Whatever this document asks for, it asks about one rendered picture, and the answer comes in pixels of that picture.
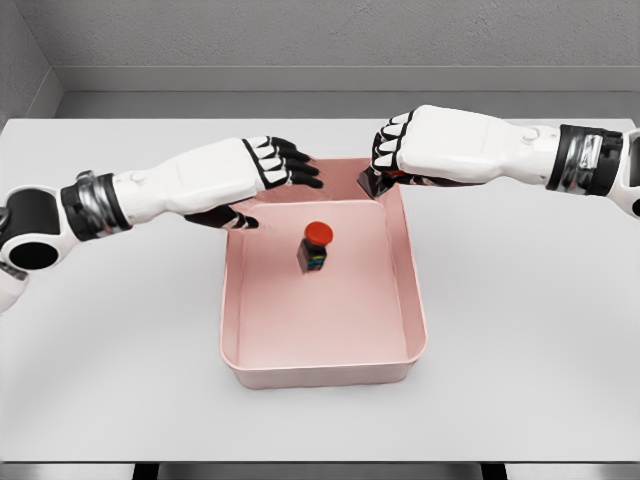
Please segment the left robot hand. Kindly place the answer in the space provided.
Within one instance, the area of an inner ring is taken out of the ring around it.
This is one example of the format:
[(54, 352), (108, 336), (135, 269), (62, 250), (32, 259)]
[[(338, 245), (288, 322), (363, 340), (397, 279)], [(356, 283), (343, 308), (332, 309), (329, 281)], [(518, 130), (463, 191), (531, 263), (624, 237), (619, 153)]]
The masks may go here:
[(212, 228), (255, 229), (257, 219), (232, 205), (281, 186), (323, 187), (311, 158), (288, 140), (231, 138), (174, 158), (176, 183), (169, 205), (185, 219)]

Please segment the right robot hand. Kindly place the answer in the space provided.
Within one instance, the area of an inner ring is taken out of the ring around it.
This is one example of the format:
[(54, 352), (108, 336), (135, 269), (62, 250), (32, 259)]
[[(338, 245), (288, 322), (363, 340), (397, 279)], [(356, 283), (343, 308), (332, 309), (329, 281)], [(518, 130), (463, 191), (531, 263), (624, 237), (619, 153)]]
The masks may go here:
[(501, 173), (505, 126), (488, 115), (422, 105), (392, 117), (376, 134), (371, 168), (395, 179), (485, 184)]

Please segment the pink rectangular basket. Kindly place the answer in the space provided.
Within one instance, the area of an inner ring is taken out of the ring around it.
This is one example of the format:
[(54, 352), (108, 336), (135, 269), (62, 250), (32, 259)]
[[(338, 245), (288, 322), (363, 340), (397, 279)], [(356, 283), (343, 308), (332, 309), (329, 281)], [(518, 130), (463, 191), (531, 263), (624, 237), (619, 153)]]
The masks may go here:
[[(227, 237), (220, 352), (252, 389), (402, 380), (426, 343), (402, 195), (372, 200), (364, 158), (321, 159), (323, 187), (264, 191), (238, 205), (258, 220)], [(297, 250), (313, 221), (334, 233), (319, 271)]]

